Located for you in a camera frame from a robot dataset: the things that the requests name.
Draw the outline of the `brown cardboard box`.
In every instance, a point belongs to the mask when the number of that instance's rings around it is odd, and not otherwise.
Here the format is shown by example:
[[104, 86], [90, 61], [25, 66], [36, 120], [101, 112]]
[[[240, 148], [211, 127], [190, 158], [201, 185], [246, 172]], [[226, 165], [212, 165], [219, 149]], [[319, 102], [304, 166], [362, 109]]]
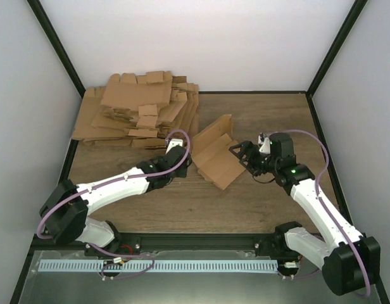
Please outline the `brown cardboard box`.
[[237, 144], [232, 136], [232, 116], [222, 115], [192, 139], [192, 161], [198, 173], [221, 190], [235, 181], [245, 168], [229, 151]]

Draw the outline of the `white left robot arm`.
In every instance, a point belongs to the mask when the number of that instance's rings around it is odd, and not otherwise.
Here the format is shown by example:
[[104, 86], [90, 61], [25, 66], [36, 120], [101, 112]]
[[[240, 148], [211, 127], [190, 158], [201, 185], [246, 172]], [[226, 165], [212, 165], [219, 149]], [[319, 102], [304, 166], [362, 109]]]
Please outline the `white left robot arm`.
[[174, 178], [186, 177], [190, 164], [189, 151], [174, 146], [165, 155], [142, 161], [114, 177], [77, 185], [63, 180], [39, 211], [37, 236], [60, 245], [79, 241], [97, 246], [109, 256], [116, 255], [122, 248], [116, 227], [108, 220], [94, 220], [91, 214], [124, 198], [161, 189]]

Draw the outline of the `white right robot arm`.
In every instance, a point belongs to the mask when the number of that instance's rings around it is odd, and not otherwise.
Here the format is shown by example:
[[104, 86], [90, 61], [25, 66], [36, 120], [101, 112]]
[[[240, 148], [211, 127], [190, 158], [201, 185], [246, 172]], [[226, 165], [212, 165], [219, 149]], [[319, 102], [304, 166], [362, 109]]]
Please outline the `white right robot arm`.
[[260, 134], [258, 144], [244, 141], [229, 150], [252, 176], [272, 174], [321, 235], [316, 237], [297, 223], [286, 223], [278, 227], [280, 235], [274, 238], [276, 252], [288, 255], [296, 251], [307, 258], [335, 295], [362, 289], [361, 296], [368, 298], [371, 286], [379, 281], [381, 246], [350, 224], [322, 191], [320, 176], [298, 163], [290, 133]]

